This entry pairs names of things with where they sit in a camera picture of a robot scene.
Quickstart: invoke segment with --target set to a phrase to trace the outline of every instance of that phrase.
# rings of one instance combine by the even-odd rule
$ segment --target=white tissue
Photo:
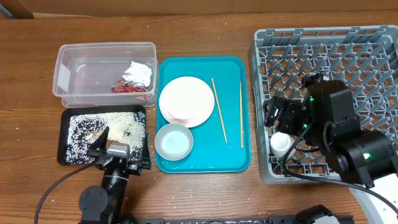
[[[146,87],[150,84],[152,70],[147,65],[131,62],[130,67],[124,73],[123,78],[127,82],[142,83]]]

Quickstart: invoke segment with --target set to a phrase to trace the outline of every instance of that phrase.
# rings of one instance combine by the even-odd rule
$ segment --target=dish rack
[[[353,94],[361,127],[381,131],[397,149],[397,39],[396,26],[261,29],[254,34],[249,60],[259,171],[265,183],[310,182],[283,173],[282,159],[269,148],[275,127],[264,126],[262,104],[273,96],[302,101],[306,89],[300,87],[301,79],[311,73],[322,72],[325,78],[343,81]],[[309,148],[304,144],[299,147]],[[319,152],[296,151],[287,167],[299,174],[340,179]]]

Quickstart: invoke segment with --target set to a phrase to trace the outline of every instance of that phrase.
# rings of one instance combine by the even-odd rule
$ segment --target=small bowl
[[[192,150],[193,136],[182,124],[166,124],[156,134],[155,148],[164,159],[177,161]]]

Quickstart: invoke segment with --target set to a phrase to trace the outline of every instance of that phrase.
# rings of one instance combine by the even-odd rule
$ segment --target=pink plate
[[[159,97],[159,107],[163,117],[169,123],[182,124],[187,128],[204,123],[212,114],[214,104],[211,88],[195,77],[172,80],[163,88]]]

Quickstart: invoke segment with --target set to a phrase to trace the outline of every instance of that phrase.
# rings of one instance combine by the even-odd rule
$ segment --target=green light
[[[370,153],[364,153],[363,154],[363,157],[365,158],[365,159],[369,159],[370,157],[372,157],[372,155],[370,155]]]

